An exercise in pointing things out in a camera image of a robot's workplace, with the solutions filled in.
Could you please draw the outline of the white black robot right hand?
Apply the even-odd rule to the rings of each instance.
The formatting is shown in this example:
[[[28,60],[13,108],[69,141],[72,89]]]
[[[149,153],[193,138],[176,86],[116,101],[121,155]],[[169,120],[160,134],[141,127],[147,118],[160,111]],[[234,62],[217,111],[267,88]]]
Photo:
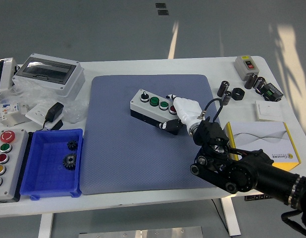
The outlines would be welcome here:
[[[173,101],[173,106],[177,113],[178,119],[169,120],[159,123],[158,128],[167,132],[179,132],[183,125],[186,126],[187,132],[192,135],[203,120],[202,109],[197,101],[181,98],[174,94],[166,96]]]

